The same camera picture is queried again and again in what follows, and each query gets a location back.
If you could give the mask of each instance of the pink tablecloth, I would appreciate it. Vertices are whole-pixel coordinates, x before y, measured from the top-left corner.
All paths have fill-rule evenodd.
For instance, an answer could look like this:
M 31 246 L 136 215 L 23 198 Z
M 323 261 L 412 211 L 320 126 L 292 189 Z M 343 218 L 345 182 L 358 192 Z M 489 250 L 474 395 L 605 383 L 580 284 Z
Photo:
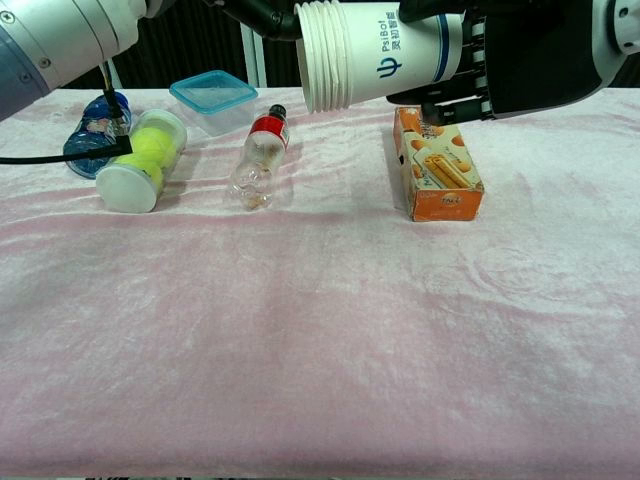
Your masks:
M 0 152 L 59 151 L 94 96 L 2 122 Z M 258 213 L 225 195 L 246 131 L 190 124 L 147 215 L 0 169 L 0 472 L 637 478 L 640 90 L 465 125 L 472 223 L 408 220 L 384 100 L 272 102 L 291 148 Z

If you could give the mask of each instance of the blue plastic bottle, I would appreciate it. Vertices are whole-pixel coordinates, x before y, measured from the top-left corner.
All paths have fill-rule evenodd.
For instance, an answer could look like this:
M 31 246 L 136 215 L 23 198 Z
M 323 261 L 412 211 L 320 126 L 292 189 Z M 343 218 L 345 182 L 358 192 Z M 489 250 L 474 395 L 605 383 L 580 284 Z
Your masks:
M 116 92 L 118 104 L 124 114 L 124 126 L 129 132 L 131 128 L 131 110 L 127 98 Z M 81 153 L 96 148 L 108 147 L 116 143 L 113 122 L 109 119 L 109 105 L 104 95 L 99 96 L 84 109 L 82 120 L 76 131 L 71 134 L 62 149 L 65 155 Z M 83 158 L 67 162 L 71 170 L 85 178 L 95 179 L 98 170 L 104 167 L 109 158 Z

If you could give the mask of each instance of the white paper cup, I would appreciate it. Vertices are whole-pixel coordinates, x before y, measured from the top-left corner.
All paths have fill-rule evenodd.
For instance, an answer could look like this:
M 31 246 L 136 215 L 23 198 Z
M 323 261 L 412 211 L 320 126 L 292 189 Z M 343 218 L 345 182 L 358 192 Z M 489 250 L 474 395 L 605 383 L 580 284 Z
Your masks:
M 296 12 L 303 26 L 298 58 L 304 58 L 307 67 L 300 69 L 300 77 L 311 112 L 347 108 L 448 80 L 460 63 L 460 15 L 405 24 L 398 19 L 397 2 L 337 0 L 297 5 Z M 346 69 L 340 68 L 341 55 Z M 311 63 L 314 73 L 308 68 Z

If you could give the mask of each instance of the clear plastic bottle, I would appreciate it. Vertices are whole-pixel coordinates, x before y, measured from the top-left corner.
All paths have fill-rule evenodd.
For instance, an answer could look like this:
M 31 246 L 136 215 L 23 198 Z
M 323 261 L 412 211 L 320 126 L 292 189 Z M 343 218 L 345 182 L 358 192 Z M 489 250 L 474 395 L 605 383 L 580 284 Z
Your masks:
M 249 210 L 267 207 L 272 200 L 278 169 L 289 144 L 287 111 L 273 105 L 259 117 L 244 142 L 242 160 L 231 175 L 231 191 Z
M 131 110 L 127 98 L 120 92 L 116 92 L 116 99 L 124 114 L 122 127 L 129 133 L 131 127 Z M 101 147 L 115 145 L 116 135 L 114 122 L 109 116 L 109 105 L 104 95 L 100 95 L 86 106 L 82 114 L 82 120 L 71 134 L 62 149 L 65 155 L 82 153 Z M 96 178 L 96 173 L 109 162 L 109 158 L 83 158 L 67 162 L 71 170 L 85 178 Z

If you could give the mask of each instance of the cardboard box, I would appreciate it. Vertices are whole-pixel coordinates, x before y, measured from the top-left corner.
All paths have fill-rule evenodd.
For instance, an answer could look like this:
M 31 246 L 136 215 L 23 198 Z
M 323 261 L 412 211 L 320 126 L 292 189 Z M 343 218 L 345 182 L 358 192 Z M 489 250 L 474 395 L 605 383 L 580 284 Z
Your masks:
M 409 216 L 416 222 L 473 220 L 484 186 L 458 127 L 428 125 L 419 108 L 397 108 L 393 138 Z

